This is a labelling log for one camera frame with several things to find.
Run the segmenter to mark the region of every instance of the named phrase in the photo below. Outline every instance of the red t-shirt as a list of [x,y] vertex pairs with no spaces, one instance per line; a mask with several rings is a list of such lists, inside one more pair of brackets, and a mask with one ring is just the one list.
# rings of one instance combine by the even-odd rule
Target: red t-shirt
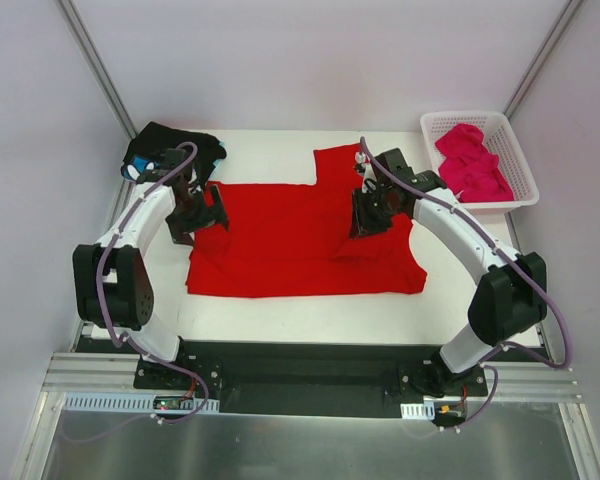
[[316,185],[218,184],[229,231],[199,230],[189,293],[288,297],[420,293],[426,272],[409,248],[411,220],[387,233],[350,239],[358,145],[316,150]]

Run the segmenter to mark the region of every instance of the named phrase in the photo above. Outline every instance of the plastic basket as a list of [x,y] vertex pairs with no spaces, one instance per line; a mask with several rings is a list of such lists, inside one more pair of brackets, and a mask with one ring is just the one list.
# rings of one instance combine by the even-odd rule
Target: plastic basket
[[503,214],[538,201],[538,187],[527,160],[513,133],[509,120],[500,112],[457,111],[426,113],[420,118],[431,167],[437,173],[445,156],[436,148],[436,141],[458,123],[475,125],[484,133],[484,144],[500,157],[499,168],[513,190],[513,202],[463,203],[476,214]]

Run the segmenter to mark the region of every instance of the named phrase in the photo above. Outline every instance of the black cloth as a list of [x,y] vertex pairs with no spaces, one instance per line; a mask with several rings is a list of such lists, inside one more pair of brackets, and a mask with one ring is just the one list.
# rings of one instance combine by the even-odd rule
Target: black cloth
[[121,172],[133,162],[135,156],[160,162],[163,160],[165,149],[176,148],[182,142],[193,142],[198,146],[193,168],[200,186],[204,188],[215,168],[214,162],[227,157],[227,151],[220,145],[220,140],[207,133],[177,130],[156,122],[149,122],[138,136],[129,142]]

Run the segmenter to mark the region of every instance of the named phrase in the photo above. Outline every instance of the pink towel in basket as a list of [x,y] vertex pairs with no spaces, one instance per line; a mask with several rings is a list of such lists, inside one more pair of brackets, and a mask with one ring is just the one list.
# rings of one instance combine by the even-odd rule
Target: pink towel in basket
[[439,173],[463,203],[511,202],[513,191],[498,169],[499,158],[482,144],[478,127],[459,123],[436,142],[446,160]]

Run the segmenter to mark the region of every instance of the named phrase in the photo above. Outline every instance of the red cloth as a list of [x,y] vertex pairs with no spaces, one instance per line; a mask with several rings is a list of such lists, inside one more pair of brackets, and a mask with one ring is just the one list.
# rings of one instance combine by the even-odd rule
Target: red cloth
[[317,183],[219,186],[229,216],[196,232],[189,293],[278,297],[419,293],[426,272],[409,249],[411,220],[387,233],[349,239],[351,192],[360,187],[358,145],[316,150]]
[[436,142],[446,160],[440,177],[461,202],[509,202],[513,191],[498,169],[499,158],[482,144],[484,134],[460,123]]

